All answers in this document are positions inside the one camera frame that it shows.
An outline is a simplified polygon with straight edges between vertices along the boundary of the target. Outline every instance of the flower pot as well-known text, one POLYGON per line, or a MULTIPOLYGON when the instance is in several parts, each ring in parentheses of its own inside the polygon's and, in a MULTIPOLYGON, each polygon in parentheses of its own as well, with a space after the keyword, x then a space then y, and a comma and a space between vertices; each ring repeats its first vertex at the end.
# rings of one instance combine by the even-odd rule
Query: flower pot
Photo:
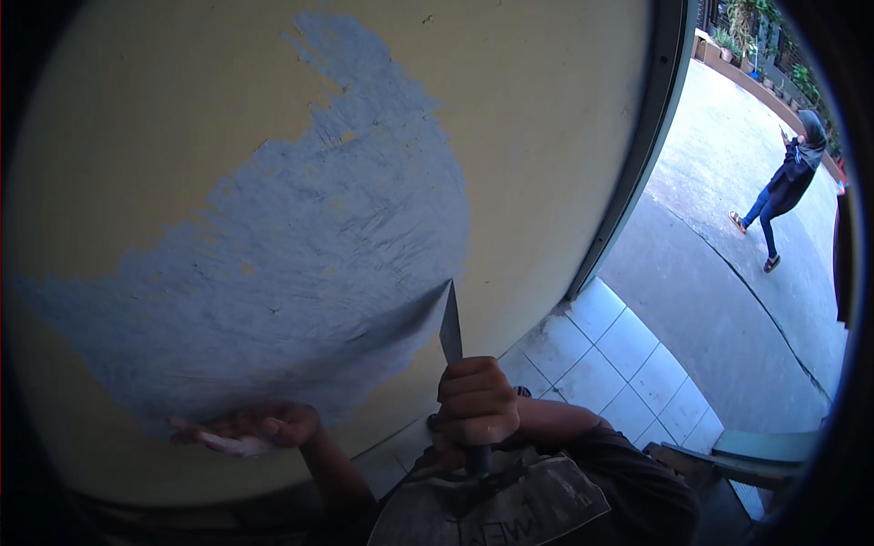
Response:
POLYGON ((746 55, 740 60, 740 70, 744 71, 744 74, 752 73, 755 70, 755 66, 746 55))

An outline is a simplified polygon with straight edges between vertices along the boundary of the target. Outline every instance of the sandal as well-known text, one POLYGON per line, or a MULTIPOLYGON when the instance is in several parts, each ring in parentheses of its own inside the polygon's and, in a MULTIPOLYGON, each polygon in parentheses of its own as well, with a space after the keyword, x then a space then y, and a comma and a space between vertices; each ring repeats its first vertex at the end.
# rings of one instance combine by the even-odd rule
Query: sandal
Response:
POLYGON ((774 258, 774 259, 770 259, 770 258, 768 258, 768 259, 765 261, 765 266, 762 267, 762 270, 763 270, 765 273, 770 273, 770 272, 772 272, 773 269, 774 269, 775 267, 777 267, 779 264, 780 264, 780 256, 779 256, 779 255, 778 255, 776 258, 774 258))
POLYGON ((738 213, 735 211, 731 211, 728 213, 728 218, 732 221, 732 223, 737 227, 741 233, 746 235, 746 226, 744 225, 743 219, 738 216, 738 213))

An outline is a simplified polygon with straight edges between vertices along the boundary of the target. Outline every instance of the white tile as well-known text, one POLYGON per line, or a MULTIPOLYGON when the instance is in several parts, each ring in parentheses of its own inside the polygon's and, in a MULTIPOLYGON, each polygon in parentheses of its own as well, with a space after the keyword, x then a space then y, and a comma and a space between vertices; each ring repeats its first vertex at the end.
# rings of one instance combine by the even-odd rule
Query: white tile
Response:
POLYGON ((389 451, 407 472, 413 470, 416 459, 421 457, 425 448, 431 445, 431 435, 428 434, 426 420, 427 415, 417 419, 386 441, 389 451))
POLYGON ((519 348, 549 382, 555 383, 592 343, 562 314, 548 314, 519 343, 519 348))
POLYGON ((579 293, 566 313, 583 334, 586 334, 586 337, 592 342, 597 342, 624 308, 625 303, 619 299, 619 296, 614 294, 603 280, 595 277, 589 286, 579 293))
POLYGON ((686 377, 680 389, 659 414, 658 420, 662 421, 662 425, 670 435, 682 444, 709 407, 692 378, 686 377))
POLYGON ((661 343, 628 382, 655 415, 662 412, 686 379, 686 370, 661 343))
POLYGON ((406 470, 395 458, 386 442, 358 455, 352 462, 377 499, 385 496, 406 476, 406 470))
POLYGON ((568 403, 595 413, 607 407, 625 385, 625 379, 595 347, 555 384, 568 403))
POLYGON ((617 432, 621 432, 634 443, 646 431, 656 415, 637 396, 634 389, 625 385, 616 398, 604 408, 600 415, 610 422, 617 432))
POLYGON ((658 345, 658 340, 631 309, 626 308, 596 343, 601 353, 631 379, 658 345))
POLYGON ((558 392, 557 390, 552 389, 552 388, 550 388, 547 392, 543 393, 543 395, 540 397, 540 399, 541 400, 552 400, 554 402, 564 402, 565 404, 567 404, 567 400, 565 400, 565 398, 563 396, 561 396, 561 393, 558 392))
POLYGON ((713 408, 707 408, 704 416, 698 421, 692 434, 683 442, 683 447, 691 451, 710 455, 713 446, 722 436, 725 427, 722 421, 713 412, 713 408))
POLYGON ((528 387, 534 398, 545 393, 550 387, 546 377, 534 367, 528 357, 518 347, 507 351, 498 359, 501 371, 507 376, 507 381, 514 387, 528 387))
POLYGON ((676 441, 674 441, 670 432, 664 429, 664 425, 662 425, 658 419, 653 421, 653 424, 650 425, 643 434, 641 434, 637 441, 635 441, 635 447, 643 451, 643 448, 646 447, 649 442, 656 442, 657 444, 668 442, 669 444, 676 446, 676 441))

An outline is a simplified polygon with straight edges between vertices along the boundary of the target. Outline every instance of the hand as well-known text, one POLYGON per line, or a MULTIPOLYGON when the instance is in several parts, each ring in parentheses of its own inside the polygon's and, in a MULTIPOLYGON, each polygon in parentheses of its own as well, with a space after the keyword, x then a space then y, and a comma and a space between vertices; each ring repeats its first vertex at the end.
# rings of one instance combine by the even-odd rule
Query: hand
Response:
MULTIPOLYGON (((516 391, 491 356, 447 366, 437 401, 437 432, 458 446, 496 444, 519 428, 516 391)), ((438 450, 440 440, 434 442, 438 450)))
POLYGON ((174 417, 167 423, 178 431, 170 437, 174 445, 198 443, 237 457, 300 447, 322 430, 316 408, 296 402, 263 404, 201 424, 174 417))

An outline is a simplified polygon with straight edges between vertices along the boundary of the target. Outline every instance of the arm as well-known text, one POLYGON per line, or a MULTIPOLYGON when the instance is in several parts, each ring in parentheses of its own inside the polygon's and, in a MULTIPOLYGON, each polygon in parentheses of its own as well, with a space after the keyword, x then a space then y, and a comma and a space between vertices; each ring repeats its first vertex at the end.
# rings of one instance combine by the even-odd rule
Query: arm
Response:
POLYGON ((519 433, 544 446, 563 446, 597 426, 613 430, 586 408, 549 400, 519 398, 519 433))
POLYGON ((359 515, 376 504, 364 478, 322 428, 311 405, 268 403, 202 424, 180 418, 167 422, 178 430, 170 439, 173 444, 198 443, 238 457, 300 447, 326 512, 359 515))
POLYGON ((301 455, 313 475, 325 511, 361 514, 376 504, 361 473, 324 430, 301 446, 301 455))

